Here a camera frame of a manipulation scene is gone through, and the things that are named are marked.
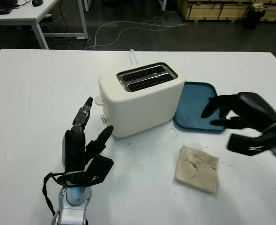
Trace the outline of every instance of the toaster power cord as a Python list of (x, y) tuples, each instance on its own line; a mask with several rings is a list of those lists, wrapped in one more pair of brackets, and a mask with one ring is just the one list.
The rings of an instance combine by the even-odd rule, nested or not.
[[(126, 31), (126, 30), (130, 30), (130, 29), (141, 29), (141, 30), (150, 30), (150, 31), (163, 31), (167, 28), (175, 28), (175, 27), (180, 27), (180, 26), (185, 26), (185, 25), (188, 25), (189, 22), (185, 22), (185, 23), (172, 23), (172, 22), (166, 22), (167, 24), (163, 24), (165, 21), (162, 17), (160, 16), (155, 16), (152, 18), (152, 20), (147, 20), (147, 21), (144, 21), (144, 22), (133, 22), (133, 21), (113, 21), (113, 22), (108, 22), (108, 23), (105, 23), (103, 25), (101, 25), (100, 27), (98, 27), (98, 29), (96, 30), (95, 32), (95, 36), (94, 36), (94, 45), (92, 46), (88, 46), (88, 41), (86, 41), (86, 45), (85, 47), (83, 48), (83, 50), (87, 50), (87, 49), (90, 49), (90, 48), (93, 48), (92, 50), (95, 50), (96, 47), (99, 47), (99, 46), (110, 46), (110, 45), (113, 45), (115, 44), (121, 34)], [(105, 44), (105, 45), (97, 45), (97, 34), (98, 32), (100, 31), (100, 29), (102, 29), (103, 27), (107, 26), (107, 25), (110, 25), (110, 24), (113, 24), (113, 23), (129, 23), (129, 24), (138, 24), (138, 25), (142, 25), (144, 27), (157, 27), (157, 28), (161, 28), (161, 29), (152, 29), (152, 28), (144, 28), (144, 27), (129, 27), (129, 28), (125, 28), (123, 30), (121, 30), (117, 36), (117, 38), (109, 43), (109, 44)]]
[(139, 63), (138, 63), (138, 60), (137, 60), (137, 58), (136, 58), (136, 55), (134, 54), (134, 49), (131, 49), (131, 50), (129, 51), (129, 60), (130, 60), (130, 62), (131, 62), (133, 65), (139, 64)]

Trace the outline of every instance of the robotic hand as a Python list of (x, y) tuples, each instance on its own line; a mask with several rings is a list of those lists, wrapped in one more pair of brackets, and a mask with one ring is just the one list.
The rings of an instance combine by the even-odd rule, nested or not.
[[(258, 137), (247, 137), (231, 134), (227, 148), (247, 156), (253, 156), (265, 150), (272, 150), (276, 156), (276, 112), (258, 94), (241, 92), (236, 95), (221, 95), (209, 98), (209, 103), (203, 110), (201, 117), (207, 118), (220, 109), (219, 120), (212, 120), (210, 124), (225, 128), (252, 128), (262, 133)], [(238, 116), (226, 116), (233, 110)]]
[[(91, 186), (102, 183), (114, 162), (99, 155), (105, 149), (113, 126), (105, 128), (95, 141), (85, 147), (85, 126), (90, 117), (93, 99), (90, 97), (80, 108), (71, 130), (67, 130), (62, 143), (62, 159), (65, 172), (49, 173), (44, 178), (42, 192), (52, 212), (51, 225), (87, 225), (85, 211), (91, 198)], [(85, 166), (91, 161), (87, 170)], [(55, 212), (47, 196), (46, 183), (49, 178), (62, 185), (59, 193), (59, 211)]]

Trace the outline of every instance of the desk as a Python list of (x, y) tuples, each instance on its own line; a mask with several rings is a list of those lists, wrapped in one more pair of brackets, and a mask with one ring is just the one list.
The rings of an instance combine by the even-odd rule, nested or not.
[[(218, 94), (260, 93), (276, 109), (276, 58), (265, 52), (136, 52), (139, 63), (163, 61), (187, 81), (213, 84)], [(62, 137), (78, 109), (98, 92), (98, 78), (129, 52), (0, 51), (0, 225), (50, 224), (42, 179), (63, 171)], [(104, 128), (93, 104), (87, 142)], [(276, 158), (226, 150), (230, 133), (182, 132), (172, 121), (139, 134), (111, 137), (103, 155), (115, 162), (104, 183), (92, 187), (92, 225), (276, 224)], [(182, 145), (220, 157), (216, 195), (174, 180)], [(55, 209), (60, 187), (48, 194)]]
[(0, 15), (0, 25), (31, 25), (41, 49), (49, 49), (44, 37), (79, 37), (88, 38), (87, 26), (82, 8), (82, 0), (77, 0), (82, 22), (83, 34), (74, 33), (45, 33), (43, 34), (39, 22), (59, 0), (44, 0), (43, 4), (33, 7), (32, 3), (13, 9), (9, 14)]

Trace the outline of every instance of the toaster knob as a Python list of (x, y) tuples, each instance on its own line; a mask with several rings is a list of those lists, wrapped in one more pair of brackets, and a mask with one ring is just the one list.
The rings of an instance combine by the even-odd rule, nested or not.
[(102, 121), (103, 124), (106, 124), (106, 118), (105, 118), (104, 115), (101, 115), (101, 121)]

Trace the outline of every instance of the floor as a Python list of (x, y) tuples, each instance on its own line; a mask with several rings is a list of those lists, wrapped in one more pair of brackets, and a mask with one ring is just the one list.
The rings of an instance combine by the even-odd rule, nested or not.
[[(80, 32), (76, 1), (64, 0), (62, 12), (67, 31)], [(64, 31), (65, 24), (60, 18), (59, 7), (55, 7), (51, 13), (53, 21), (42, 22), (43, 30)], [(246, 30), (239, 22), (187, 23), (173, 0), (168, 0), (167, 12), (164, 13), (157, 0), (117, 0), (112, 4), (93, 0), (90, 12), (85, 16), (91, 36), (88, 42), (75, 38), (48, 38), (50, 48), (91, 51), (96, 44), (95, 50), (256, 51), (272, 52), (276, 56), (276, 23), (260, 23), (255, 30)], [(39, 46), (30, 28), (3, 26), (0, 27), (1, 48), (38, 49)]]

